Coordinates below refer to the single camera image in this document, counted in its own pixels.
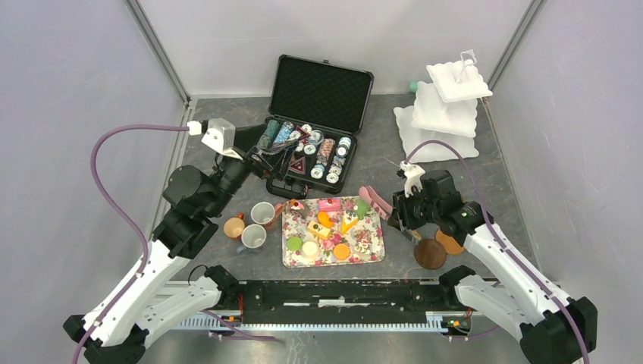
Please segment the pink-handled metal tongs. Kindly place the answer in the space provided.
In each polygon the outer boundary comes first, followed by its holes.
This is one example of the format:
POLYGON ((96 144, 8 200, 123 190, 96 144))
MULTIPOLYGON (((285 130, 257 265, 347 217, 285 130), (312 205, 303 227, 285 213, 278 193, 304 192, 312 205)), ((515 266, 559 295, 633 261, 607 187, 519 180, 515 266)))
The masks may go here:
POLYGON ((358 191, 359 198, 373 208, 380 217, 387 222, 387 225, 398 230, 409 241, 418 245, 422 240, 417 231, 402 227, 397 210, 385 199, 379 196, 370 186, 362 186, 358 191))

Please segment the green swirl roll cake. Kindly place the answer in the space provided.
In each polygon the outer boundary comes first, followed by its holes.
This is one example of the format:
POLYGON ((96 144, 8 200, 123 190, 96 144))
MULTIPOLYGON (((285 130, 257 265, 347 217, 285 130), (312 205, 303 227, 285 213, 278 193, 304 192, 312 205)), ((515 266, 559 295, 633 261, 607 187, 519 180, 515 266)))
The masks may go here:
POLYGON ((366 212, 369 210, 369 204, 364 202, 362 199, 356 200, 353 206, 353 212, 356 214, 358 219, 364 219, 366 212))

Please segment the sprinkled strawberry cake slice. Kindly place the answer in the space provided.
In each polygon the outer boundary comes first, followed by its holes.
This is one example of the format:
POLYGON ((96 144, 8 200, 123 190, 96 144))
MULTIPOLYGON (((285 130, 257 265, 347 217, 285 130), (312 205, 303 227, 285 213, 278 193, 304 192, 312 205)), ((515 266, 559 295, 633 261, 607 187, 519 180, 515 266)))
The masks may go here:
POLYGON ((361 254, 370 255, 371 251, 371 237, 370 234, 361 234, 356 238, 355 251, 361 254))

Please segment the pink strawberry cake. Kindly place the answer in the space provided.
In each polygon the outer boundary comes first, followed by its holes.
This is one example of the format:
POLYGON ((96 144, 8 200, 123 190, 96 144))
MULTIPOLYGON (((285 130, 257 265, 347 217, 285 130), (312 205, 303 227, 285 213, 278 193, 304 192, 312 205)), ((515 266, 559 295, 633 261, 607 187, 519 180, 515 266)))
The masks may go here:
POLYGON ((327 198, 318 200, 318 209, 320 212, 337 212, 341 210, 342 204, 339 198, 327 198))

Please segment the yellow kiwi cake slice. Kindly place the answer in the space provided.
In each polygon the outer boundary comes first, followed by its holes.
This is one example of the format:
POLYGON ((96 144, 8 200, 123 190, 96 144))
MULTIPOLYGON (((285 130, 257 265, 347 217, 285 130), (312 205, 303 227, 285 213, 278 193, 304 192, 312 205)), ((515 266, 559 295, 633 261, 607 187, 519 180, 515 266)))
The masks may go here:
POLYGON ((342 215, 341 233, 346 234, 358 221, 359 216, 355 210, 345 210, 342 215))

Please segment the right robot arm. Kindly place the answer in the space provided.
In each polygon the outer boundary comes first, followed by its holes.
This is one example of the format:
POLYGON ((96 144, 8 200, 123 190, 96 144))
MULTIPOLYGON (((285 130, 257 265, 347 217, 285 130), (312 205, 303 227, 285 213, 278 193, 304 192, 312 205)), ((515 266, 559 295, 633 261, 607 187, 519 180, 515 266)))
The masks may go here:
POLYGON ((500 286, 460 266, 445 275, 438 300, 480 312, 519 343, 530 363, 587 363, 596 347, 598 310, 546 278, 510 242, 478 201, 467 202, 447 170, 402 164, 404 188, 393 195, 402 231, 435 224, 489 269, 500 286))

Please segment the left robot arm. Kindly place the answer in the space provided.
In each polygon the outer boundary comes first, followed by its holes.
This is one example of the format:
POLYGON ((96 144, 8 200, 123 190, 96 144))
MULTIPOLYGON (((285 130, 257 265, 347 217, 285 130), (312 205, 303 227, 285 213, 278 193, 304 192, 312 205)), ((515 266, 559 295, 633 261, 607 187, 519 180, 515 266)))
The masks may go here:
POLYGON ((113 291, 93 310, 72 315, 64 330, 76 343, 74 359, 91 363, 136 363, 166 332, 190 316, 238 299, 234 277, 221 266, 158 304, 152 300, 186 267, 218 230, 218 218, 248 176, 282 179, 297 140, 262 147, 266 124, 237 129, 222 118, 190 121, 184 131, 201 137, 222 157, 212 174, 192 165, 175 169, 163 192, 169 210, 150 237, 136 229, 142 254, 113 291))

